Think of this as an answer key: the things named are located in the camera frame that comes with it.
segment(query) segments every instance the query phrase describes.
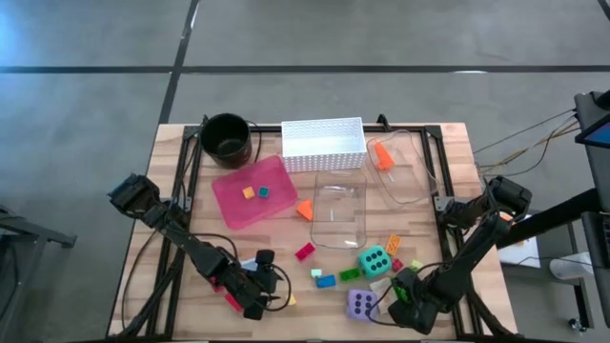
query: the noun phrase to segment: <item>white basket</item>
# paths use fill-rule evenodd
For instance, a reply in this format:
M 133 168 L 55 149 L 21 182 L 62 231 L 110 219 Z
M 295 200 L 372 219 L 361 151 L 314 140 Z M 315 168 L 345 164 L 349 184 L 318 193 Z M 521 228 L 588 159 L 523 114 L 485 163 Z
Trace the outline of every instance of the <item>white basket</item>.
M 288 172 L 362 168 L 362 118 L 282 122 L 282 158 Z

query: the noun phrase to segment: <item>clear plastic lid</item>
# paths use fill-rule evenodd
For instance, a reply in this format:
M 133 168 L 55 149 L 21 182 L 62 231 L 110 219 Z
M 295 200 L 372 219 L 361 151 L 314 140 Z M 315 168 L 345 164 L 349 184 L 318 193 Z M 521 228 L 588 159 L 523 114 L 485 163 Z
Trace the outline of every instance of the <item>clear plastic lid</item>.
M 375 143 L 388 152 L 394 166 L 380 170 Z M 384 200 L 390 208 L 400 208 L 429 199 L 437 191 L 438 181 L 430 174 L 422 157 L 421 136 L 397 130 L 367 141 L 367 167 L 376 183 L 383 186 Z
M 312 242 L 332 249 L 366 244 L 366 184 L 360 170 L 317 173 Z

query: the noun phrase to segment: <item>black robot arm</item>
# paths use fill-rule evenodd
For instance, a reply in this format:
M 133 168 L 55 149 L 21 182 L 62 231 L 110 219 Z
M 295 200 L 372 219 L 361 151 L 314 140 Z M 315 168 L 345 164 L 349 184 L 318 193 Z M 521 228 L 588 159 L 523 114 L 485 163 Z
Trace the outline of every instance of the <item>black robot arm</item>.
M 245 309 L 245 317 L 259 320 L 269 303 L 277 299 L 276 296 L 264 295 L 274 293 L 277 280 L 282 280 L 274 269 L 273 251 L 259 251 L 256 254 L 256 271 L 242 269 L 235 255 L 222 247 L 200 241 L 185 230 L 187 214 L 170 201 L 162 202 L 159 189 L 143 175 L 132 174 L 110 192 L 109 197 L 121 213 L 141 220 L 188 255 L 203 278 L 215 287 L 223 286 Z
M 439 216 L 440 225 L 467 230 L 480 218 L 478 226 L 454 258 L 439 263 L 439 267 L 423 280 L 419 279 L 418 272 L 410 269 L 396 275 L 394 287 L 404 290 L 407 300 L 399 299 L 388 308 L 392 319 L 399 326 L 430 333 L 437 314 L 451 311 L 461 297 L 471 291 L 468 282 L 471 272 L 508 233 L 513 221 L 527 213 L 531 197 L 522 186 L 498 176 L 489 182 L 483 195 L 468 203 L 450 202 Z M 513 219 L 502 219 L 500 211 Z

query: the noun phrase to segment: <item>purple dice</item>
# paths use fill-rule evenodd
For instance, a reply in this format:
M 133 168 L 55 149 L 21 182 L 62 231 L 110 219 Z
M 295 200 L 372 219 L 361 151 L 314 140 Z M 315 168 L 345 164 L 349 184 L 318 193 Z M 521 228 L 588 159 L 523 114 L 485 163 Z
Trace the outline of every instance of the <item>purple dice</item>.
M 347 296 L 347 315 L 355 320 L 370 321 L 367 313 L 376 302 L 377 297 L 371 291 L 350 290 Z M 371 317 L 377 318 L 377 309 L 373 309 Z

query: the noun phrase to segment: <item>pink plastic container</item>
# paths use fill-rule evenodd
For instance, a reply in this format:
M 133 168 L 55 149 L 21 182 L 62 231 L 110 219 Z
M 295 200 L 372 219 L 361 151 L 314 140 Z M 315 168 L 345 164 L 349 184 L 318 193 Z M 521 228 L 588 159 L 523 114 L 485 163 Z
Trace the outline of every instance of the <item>pink plastic container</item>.
M 258 196 L 258 189 L 269 188 L 269 197 Z M 246 199 L 243 190 L 252 187 L 254 197 Z M 229 229 L 239 230 L 296 202 L 296 189 L 279 156 L 271 156 L 256 164 L 212 182 L 213 194 Z

